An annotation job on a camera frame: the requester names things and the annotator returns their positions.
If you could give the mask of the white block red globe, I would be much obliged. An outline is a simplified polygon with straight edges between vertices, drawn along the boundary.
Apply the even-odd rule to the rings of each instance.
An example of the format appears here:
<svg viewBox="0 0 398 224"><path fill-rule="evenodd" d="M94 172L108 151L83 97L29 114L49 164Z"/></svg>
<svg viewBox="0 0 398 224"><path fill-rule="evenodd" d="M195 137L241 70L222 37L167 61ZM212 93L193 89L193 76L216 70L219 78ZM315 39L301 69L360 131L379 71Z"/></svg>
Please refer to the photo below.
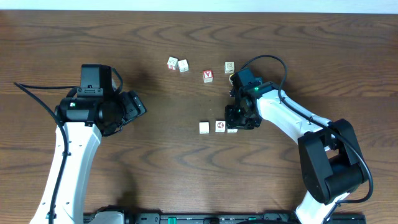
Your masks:
<svg viewBox="0 0 398 224"><path fill-rule="evenodd" d="M226 129L226 122L217 120L215 121L215 132L216 133L224 133Z"/></svg>

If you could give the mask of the plain white wooden block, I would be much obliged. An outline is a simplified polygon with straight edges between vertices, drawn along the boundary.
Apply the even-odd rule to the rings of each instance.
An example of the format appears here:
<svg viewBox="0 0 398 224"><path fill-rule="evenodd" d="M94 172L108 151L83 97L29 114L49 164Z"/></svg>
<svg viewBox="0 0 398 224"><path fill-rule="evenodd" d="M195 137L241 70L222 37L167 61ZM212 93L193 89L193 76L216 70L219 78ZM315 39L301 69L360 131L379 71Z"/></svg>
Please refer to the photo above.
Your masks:
<svg viewBox="0 0 398 224"><path fill-rule="evenodd" d="M208 121L199 122L199 133L208 134L210 132L210 124Z"/></svg>

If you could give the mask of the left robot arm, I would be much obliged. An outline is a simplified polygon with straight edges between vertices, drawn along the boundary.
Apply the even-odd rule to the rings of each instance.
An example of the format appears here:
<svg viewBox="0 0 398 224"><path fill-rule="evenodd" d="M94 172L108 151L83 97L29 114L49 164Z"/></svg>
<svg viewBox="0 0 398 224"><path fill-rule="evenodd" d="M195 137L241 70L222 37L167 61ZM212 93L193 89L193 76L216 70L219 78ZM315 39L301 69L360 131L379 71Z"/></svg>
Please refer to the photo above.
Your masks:
<svg viewBox="0 0 398 224"><path fill-rule="evenodd" d="M32 223L83 223L90 170L103 137L146 113L135 91L79 88L52 113L56 142L49 177Z"/></svg>

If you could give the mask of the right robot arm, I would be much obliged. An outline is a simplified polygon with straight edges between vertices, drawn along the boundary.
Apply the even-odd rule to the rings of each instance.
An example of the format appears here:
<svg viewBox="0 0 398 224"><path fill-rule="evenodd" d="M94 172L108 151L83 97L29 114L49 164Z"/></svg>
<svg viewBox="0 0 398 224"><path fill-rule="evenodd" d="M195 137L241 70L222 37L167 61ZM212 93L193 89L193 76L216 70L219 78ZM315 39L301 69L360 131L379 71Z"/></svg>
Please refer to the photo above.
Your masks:
<svg viewBox="0 0 398 224"><path fill-rule="evenodd" d="M229 129L254 129L266 120L298 145L302 179L307 192L296 208L298 223L328 223L336 207L373 177L352 125L330 121L291 100L274 83L233 81L233 105L226 106Z"/></svg>

